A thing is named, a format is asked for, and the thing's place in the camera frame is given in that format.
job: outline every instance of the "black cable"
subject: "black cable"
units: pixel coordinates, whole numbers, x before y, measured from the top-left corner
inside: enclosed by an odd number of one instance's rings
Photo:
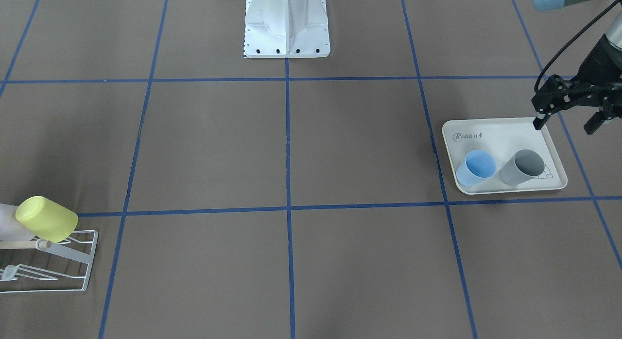
[[[557,58],[562,55],[562,53],[564,51],[566,51],[566,49],[568,49],[568,47],[575,42],[575,40],[577,40],[577,38],[579,38],[585,31],[587,31],[589,29],[589,27],[591,27],[594,23],[596,23],[598,20],[600,20],[600,18],[602,18],[602,16],[604,16],[605,14],[607,14],[607,12],[611,11],[611,9],[613,9],[613,7],[615,5],[617,5],[618,3],[622,2],[622,0],[614,0],[613,3],[611,3],[611,5],[609,5],[608,7],[606,7],[606,9],[604,9],[600,14],[598,14],[596,17],[594,17],[593,20],[589,21],[589,23],[587,25],[585,25],[585,27],[583,27],[583,29],[581,31],[579,31],[575,36],[573,36],[573,38],[571,38],[566,45],[564,45],[562,47],[562,49],[560,49],[560,51],[558,51],[555,56],[553,56],[553,58],[551,58],[551,60],[546,64],[546,66],[542,69],[542,71],[540,72],[540,75],[538,75],[538,79],[536,80],[536,84],[534,85],[534,92],[538,95],[568,95],[568,94],[577,94],[577,93],[585,93],[587,91],[594,91],[594,90],[598,90],[598,89],[607,89],[607,87],[602,87],[602,86],[594,86],[594,87],[585,87],[583,89],[573,89],[572,91],[540,91],[538,90],[538,86],[540,85],[540,81],[542,81],[542,77],[544,76],[544,74],[546,73],[546,71],[549,69],[549,67],[551,67],[551,65],[557,60]]]

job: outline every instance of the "white tray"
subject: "white tray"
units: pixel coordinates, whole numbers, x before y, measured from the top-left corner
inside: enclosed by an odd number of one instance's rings
[[[458,190],[467,195],[509,193],[524,191],[561,190],[568,184],[568,177],[546,126],[534,129],[533,118],[497,118],[449,120],[443,125],[443,138],[449,154],[453,179]],[[546,168],[539,177],[509,186],[502,181],[499,170],[521,149],[538,153]],[[484,150],[493,156],[497,172],[488,180],[473,186],[462,186],[456,178],[456,170],[472,150]]]

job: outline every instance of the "white cup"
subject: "white cup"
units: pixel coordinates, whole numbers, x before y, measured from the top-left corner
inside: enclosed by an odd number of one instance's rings
[[[35,234],[15,218],[17,206],[0,203],[0,241],[30,241]]]
[[[495,175],[495,160],[486,151],[473,150],[456,170],[456,178],[463,186],[473,186]]]
[[[520,150],[500,170],[501,179],[510,186],[538,177],[544,172],[544,160],[532,150]]]

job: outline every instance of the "cup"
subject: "cup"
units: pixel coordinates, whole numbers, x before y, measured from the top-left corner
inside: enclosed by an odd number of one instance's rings
[[[20,204],[15,217],[38,237],[55,243],[69,237],[78,224],[76,213],[41,196]]]
[[[473,150],[456,170],[456,178],[463,186],[473,186],[495,175],[495,160],[486,151]]]
[[[500,170],[501,179],[510,186],[517,186],[538,177],[544,172],[544,160],[532,150],[520,150]]]
[[[0,241],[30,241],[35,234],[15,218],[17,206],[0,204]]]

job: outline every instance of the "yellow cup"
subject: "yellow cup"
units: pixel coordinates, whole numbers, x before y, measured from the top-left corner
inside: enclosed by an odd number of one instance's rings
[[[76,213],[41,196],[20,204],[15,218],[39,238],[55,243],[71,235],[78,225]]]

